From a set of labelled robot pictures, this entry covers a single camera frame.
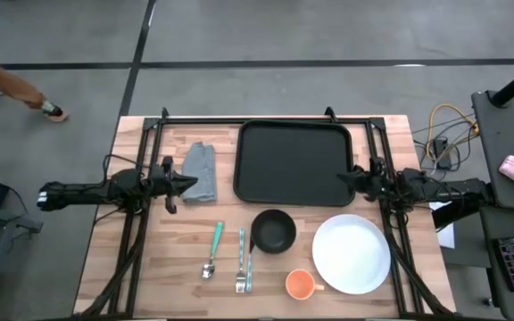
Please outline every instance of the white plate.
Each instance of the white plate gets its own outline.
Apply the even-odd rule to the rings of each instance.
[[[348,294],[376,290],[390,270],[390,250],[380,229],[353,214],[324,222],[312,241],[312,258],[320,276]]]

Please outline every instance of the orange cup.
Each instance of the orange cup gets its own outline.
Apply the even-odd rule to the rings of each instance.
[[[324,286],[314,283],[314,278],[309,271],[303,269],[296,269],[291,271],[285,280],[286,292],[289,293],[293,299],[307,300],[315,290],[322,291]]]

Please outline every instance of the fork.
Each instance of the fork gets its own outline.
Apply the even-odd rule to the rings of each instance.
[[[245,273],[243,272],[244,230],[239,228],[239,272],[236,274],[236,292],[245,292]]]

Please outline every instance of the wooden table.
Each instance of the wooden table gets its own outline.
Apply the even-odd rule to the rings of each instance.
[[[396,169],[418,168],[407,116],[383,117]],[[120,120],[112,153],[136,158],[143,119],[123,117]],[[367,169],[369,148],[365,128],[359,125],[347,128],[352,134],[354,163]],[[337,214],[353,213],[382,226],[377,202],[366,202],[361,195],[357,195],[344,208],[269,206],[240,201],[233,192],[238,129],[238,125],[164,126],[161,156],[173,156],[178,172],[192,143],[203,142],[215,147],[218,201],[185,205],[177,200],[177,215],[170,215],[164,209],[163,198],[153,202],[135,317],[397,317],[390,275],[374,292],[347,295],[327,286],[312,261],[312,239],[325,220]],[[130,167],[132,165],[123,160],[112,159],[109,174]],[[256,249],[253,252],[253,292],[235,293],[238,230],[240,227],[249,230],[253,218],[269,208],[282,209],[293,217],[298,230],[296,241],[291,249],[280,255],[268,255]],[[112,207],[102,206],[98,215],[110,210]],[[219,220],[225,222],[225,228],[214,260],[216,272],[211,281],[204,281],[201,269],[208,261],[215,224]],[[112,276],[123,221],[123,215],[114,214],[94,227],[75,305],[76,312],[88,307]],[[419,274],[443,305],[455,310],[429,210],[418,209],[410,213],[408,232]],[[285,291],[285,278],[295,268],[308,269],[327,289],[315,292],[307,301],[291,299]],[[404,274],[402,285],[406,300],[410,302],[410,290]],[[120,302],[125,302],[124,289],[122,293]]]

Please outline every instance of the floor line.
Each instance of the floor line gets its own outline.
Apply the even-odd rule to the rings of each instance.
[[[142,62],[141,69],[210,70],[244,68],[330,68],[330,67],[447,67],[514,65],[514,58],[480,59],[376,59],[376,60],[298,60],[298,61],[214,61],[214,62]]]
[[[2,63],[5,70],[127,70],[132,62]]]
[[[136,45],[136,51],[134,52],[134,59],[132,60],[132,67],[130,68],[128,81],[126,83],[126,88],[124,89],[124,95],[122,96],[122,103],[120,104],[119,117],[129,115],[132,95],[134,94],[134,88],[136,87],[138,72],[140,71],[140,63],[142,61],[142,56],[144,55],[144,48],[148,38],[148,32],[150,31],[150,25],[152,24],[155,6],[156,0],[148,0],[144,19],[142,20],[140,36],[138,37],[138,43]]]

